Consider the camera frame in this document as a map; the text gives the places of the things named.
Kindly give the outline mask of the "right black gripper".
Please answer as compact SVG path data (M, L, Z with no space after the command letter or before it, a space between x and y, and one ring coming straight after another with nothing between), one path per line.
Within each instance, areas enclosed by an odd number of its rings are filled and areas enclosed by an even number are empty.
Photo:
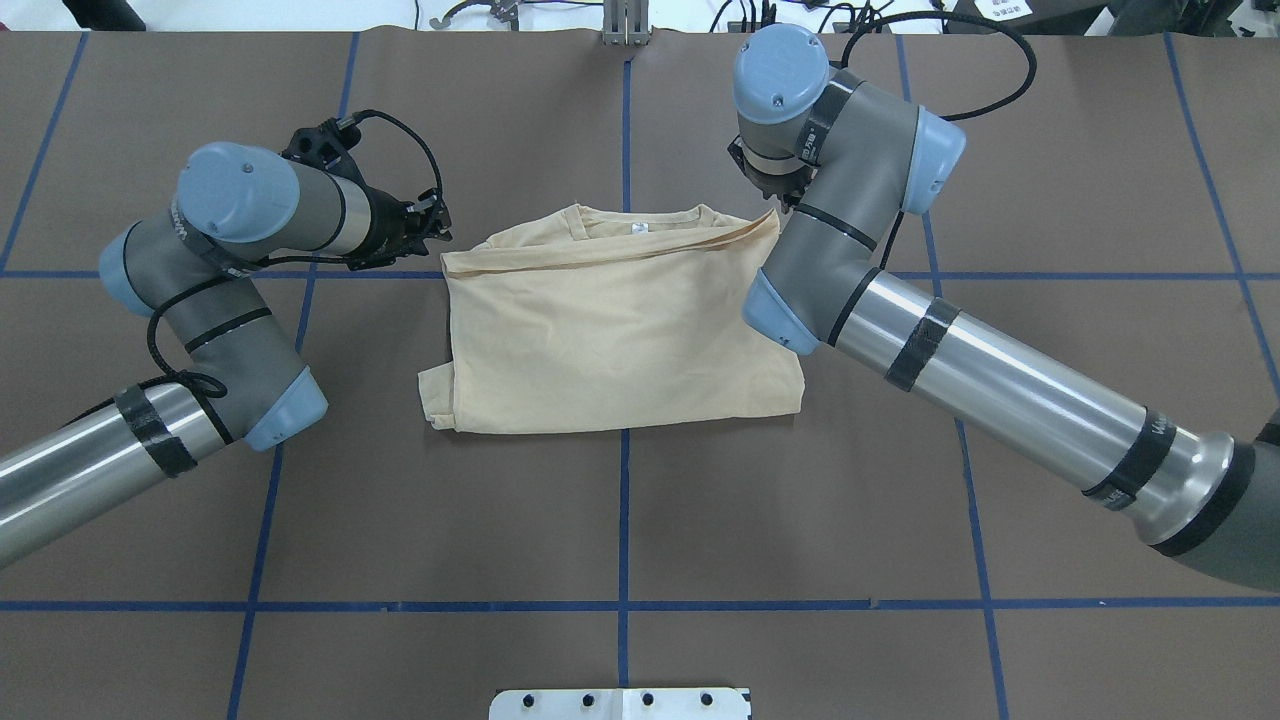
M751 150L741 136L728 145L740 173L764 200L777 199L782 211L792 211L813 181L813 168L796 158L765 158Z

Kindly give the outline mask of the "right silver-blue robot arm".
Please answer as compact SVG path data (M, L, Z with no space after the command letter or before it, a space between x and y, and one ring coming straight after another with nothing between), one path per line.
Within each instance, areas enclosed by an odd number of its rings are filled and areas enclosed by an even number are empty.
M1133 524L1166 559L1279 587L1277 423L1197 434L873 263L899 214L925 213L964 131L832 63L800 26L751 35L733 64L730 154L790 219L742 319L806 356L829 346L980 428Z

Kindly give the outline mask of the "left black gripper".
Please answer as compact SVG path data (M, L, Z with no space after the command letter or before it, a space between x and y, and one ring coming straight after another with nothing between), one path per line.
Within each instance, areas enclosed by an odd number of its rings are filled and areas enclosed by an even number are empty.
M375 192L374 197L374 261L428 256L429 240L453 240L451 210L440 190L426 190L415 202L396 199L383 191Z

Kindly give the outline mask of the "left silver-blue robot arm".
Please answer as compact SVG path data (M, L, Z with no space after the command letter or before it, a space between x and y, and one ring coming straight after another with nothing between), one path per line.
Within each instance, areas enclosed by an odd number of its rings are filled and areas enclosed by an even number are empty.
M388 266L449 231L440 181L396 199L364 181L339 140L193 151L168 209L122 232L99 261L108 293L146 319L159 374L3 460L3 564L228 446L266 451L324 418L326 397L257 272Z

